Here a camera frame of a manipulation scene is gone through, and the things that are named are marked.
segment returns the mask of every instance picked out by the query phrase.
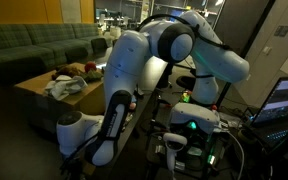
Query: green led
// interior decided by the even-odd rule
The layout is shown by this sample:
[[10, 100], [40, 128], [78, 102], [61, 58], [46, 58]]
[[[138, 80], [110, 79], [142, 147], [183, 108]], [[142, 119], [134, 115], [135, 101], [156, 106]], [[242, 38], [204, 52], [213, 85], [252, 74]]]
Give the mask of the green led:
[[207, 163], [213, 165], [214, 160], [215, 160], [215, 156], [209, 155], [207, 158]]
[[193, 129], [193, 130], [196, 129], [196, 124], [195, 124], [194, 122], [190, 122], [190, 123], [188, 124], [188, 126], [189, 126], [191, 129]]
[[186, 103], [190, 102], [190, 95], [187, 93], [183, 93], [182, 100], [183, 102], [186, 102]]

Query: computer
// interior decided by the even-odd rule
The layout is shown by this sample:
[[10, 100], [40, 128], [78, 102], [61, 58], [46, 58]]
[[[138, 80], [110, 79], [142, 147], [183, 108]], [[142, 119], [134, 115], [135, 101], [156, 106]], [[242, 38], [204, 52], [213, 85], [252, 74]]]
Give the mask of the computer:
[[288, 133], [288, 77], [278, 79], [262, 107], [249, 117], [247, 127], [269, 147]]

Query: stuffed toy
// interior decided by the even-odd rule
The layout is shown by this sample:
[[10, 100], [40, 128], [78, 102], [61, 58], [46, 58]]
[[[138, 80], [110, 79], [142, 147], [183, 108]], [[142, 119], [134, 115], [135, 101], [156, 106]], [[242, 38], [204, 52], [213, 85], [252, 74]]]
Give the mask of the stuffed toy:
[[80, 76], [81, 72], [75, 66], [62, 65], [56, 68], [56, 73], [52, 75], [52, 80], [56, 80], [60, 75], [73, 78], [74, 76]]

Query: wooden table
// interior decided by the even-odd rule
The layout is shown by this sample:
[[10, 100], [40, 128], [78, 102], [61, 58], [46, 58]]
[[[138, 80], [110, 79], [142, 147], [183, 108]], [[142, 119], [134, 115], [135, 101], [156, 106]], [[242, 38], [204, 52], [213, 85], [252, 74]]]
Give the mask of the wooden table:
[[[84, 71], [84, 64], [73, 63], [70, 66]], [[61, 101], [47, 96], [44, 89], [55, 72], [55, 70], [50, 71], [14, 86], [18, 102], [30, 124], [55, 133], [58, 118], [67, 112], [81, 111], [89, 115], [104, 113], [102, 81], [89, 83], [81, 92], [69, 95]]]

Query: computer monitor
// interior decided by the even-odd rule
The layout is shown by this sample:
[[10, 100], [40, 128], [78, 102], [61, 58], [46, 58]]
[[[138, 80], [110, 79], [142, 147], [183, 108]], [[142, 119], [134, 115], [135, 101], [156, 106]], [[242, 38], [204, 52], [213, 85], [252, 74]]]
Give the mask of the computer monitor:
[[288, 77], [281, 77], [266, 98], [252, 124], [263, 125], [288, 119]]

